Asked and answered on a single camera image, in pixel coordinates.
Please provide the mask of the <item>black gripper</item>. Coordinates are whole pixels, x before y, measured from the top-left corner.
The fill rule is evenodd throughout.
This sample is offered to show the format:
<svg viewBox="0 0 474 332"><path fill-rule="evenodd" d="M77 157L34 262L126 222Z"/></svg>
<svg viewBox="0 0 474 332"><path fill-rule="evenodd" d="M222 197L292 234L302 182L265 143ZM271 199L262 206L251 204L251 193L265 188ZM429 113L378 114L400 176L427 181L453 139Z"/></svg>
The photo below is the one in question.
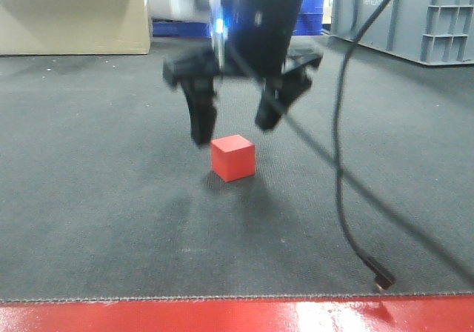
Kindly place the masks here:
<svg viewBox="0 0 474 332"><path fill-rule="evenodd" d="M217 110L213 78L257 76L264 88L255 123L274 130L293 103L312 86L306 66L318 67L321 54L291 46L303 0L210 0L211 42L163 65L171 87L181 83L197 146L213 137Z"/></svg>

